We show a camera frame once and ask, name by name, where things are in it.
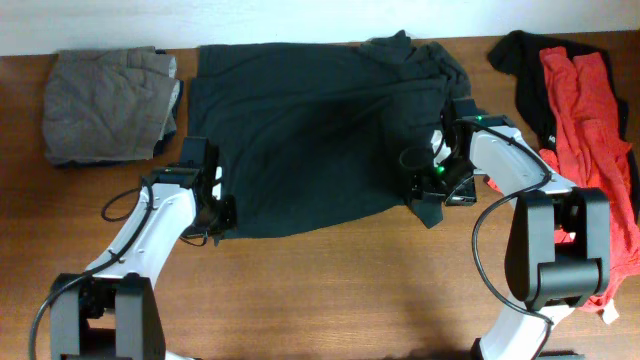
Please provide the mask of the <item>dark green t-shirt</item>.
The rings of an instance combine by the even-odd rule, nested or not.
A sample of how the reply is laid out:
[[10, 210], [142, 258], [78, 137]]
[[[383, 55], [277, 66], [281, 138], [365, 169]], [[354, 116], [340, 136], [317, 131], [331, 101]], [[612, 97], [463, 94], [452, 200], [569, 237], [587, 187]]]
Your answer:
[[208, 45], [188, 132], [220, 149], [231, 236], [277, 238], [402, 205], [401, 153], [425, 148], [448, 104], [470, 93], [442, 45], [404, 32], [358, 46]]

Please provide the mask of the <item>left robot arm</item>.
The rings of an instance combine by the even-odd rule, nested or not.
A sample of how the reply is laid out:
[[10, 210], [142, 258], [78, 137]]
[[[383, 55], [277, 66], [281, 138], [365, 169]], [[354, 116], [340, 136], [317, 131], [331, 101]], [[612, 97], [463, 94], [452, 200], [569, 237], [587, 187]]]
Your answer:
[[175, 244], [218, 243], [236, 225], [223, 192], [219, 150], [185, 138], [177, 162], [141, 180], [137, 203], [114, 240], [80, 274], [62, 273], [39, 309], [50, 316], [54, 359], [173, 359], [154, 295]]

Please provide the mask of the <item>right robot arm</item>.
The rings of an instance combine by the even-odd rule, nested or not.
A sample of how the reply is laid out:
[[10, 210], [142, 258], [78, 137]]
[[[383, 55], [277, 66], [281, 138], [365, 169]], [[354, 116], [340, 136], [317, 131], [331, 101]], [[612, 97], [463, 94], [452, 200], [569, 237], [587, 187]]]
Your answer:
[[[571, 350], [544, 347], [559, 322], [610, 283], [607, 196], [561, 176], [511, 119], [481, 113], [471, 98], [454, 100], [441, 121], [430, 140], [399, 156], [409, 178], [408, 202], [435, 198], [445, 206], [472, 205], [477, 175], [494, 181], [503, 195], [481, 213], [471, 233], [476, 269], [503, 309], [474, 341], [470, 358], [578, 358]], [[509, 292], [503, 295], [484, 270], [479, 235], [488, 216], [505, 204], [514, 213], [504, 259]]]

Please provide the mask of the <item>red t-shirt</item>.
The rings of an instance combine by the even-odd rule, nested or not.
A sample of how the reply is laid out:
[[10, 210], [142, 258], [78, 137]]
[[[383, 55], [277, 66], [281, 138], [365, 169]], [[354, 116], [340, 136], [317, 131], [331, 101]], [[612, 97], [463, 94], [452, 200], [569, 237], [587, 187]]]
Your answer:
[[610, 283], [581, 309], [610, 324], [619, 313], [613, 297], [628, 276], [639, 273], [639, 228], [630, 201], [631, 145], [619, 136], [619, 111], [598, 53], [569, 57], [563, 46], [542, 49], [538, 63], [557, 126], [556, 151], [539, 154], [563, 177], [597, 187], [610, 201]]

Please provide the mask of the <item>black garment under red shirt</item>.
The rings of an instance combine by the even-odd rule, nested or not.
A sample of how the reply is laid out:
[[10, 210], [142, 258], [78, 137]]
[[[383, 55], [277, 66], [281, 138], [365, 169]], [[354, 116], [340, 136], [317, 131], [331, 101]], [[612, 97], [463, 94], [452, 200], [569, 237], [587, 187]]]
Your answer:
[[555, 47], [563, 47], [569, 58], [598, 53], [604, 62], [608, 85], [615, 88], [609, 53], [591, 45], [514, 30], [487, 55], [495, 70], [516, 77], [516, 108], [536, 134], [541, 148], [552, 152], [556, 150], [556, 119], [549, 104], [539, 52]]

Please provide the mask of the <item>folded grey-brown garment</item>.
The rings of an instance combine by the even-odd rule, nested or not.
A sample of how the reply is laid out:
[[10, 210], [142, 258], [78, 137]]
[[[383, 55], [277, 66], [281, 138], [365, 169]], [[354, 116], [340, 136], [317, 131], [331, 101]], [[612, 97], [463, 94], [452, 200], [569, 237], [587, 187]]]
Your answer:
[[154, 47], [63, 50], [45, 87], [42, 133], [54, 166], [149, 160], [177, 133], [183, 83]]

